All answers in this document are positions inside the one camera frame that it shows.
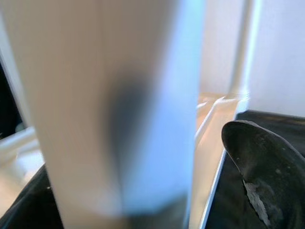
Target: white wall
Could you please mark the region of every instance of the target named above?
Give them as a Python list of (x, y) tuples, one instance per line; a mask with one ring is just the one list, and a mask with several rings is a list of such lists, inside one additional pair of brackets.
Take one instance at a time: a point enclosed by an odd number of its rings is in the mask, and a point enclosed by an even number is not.
[[(201, 91), (227, 93), (242, 0), (208, 0)], [(263, 1), (249, 109), (305, 116), (305, 1)]]

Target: scuffed mark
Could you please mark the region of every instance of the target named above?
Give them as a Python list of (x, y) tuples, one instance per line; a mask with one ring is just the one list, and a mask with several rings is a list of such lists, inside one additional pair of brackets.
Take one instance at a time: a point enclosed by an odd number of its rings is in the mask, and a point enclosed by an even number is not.
[(255, 192), (257, 185), (252, 183), (246, 183), (244, 180), (243, 183), (247, 190), (247, 196), (249, 198), (249, 201), (256, 213), (258, 214), (259, 219), (261, 219), (261, 221), (263, 221), (266, 226), (270, 226), (270, 221), (264, 203), (259, 198), (259, 195)]

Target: white pole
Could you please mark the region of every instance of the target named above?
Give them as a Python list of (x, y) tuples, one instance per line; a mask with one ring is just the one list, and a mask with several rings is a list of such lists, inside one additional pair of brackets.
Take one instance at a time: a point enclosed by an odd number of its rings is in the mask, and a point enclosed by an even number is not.
[(246, 0), (233, 78), (227, 98), (249, 97), (249, 78), (258, 32), (261, 0)]

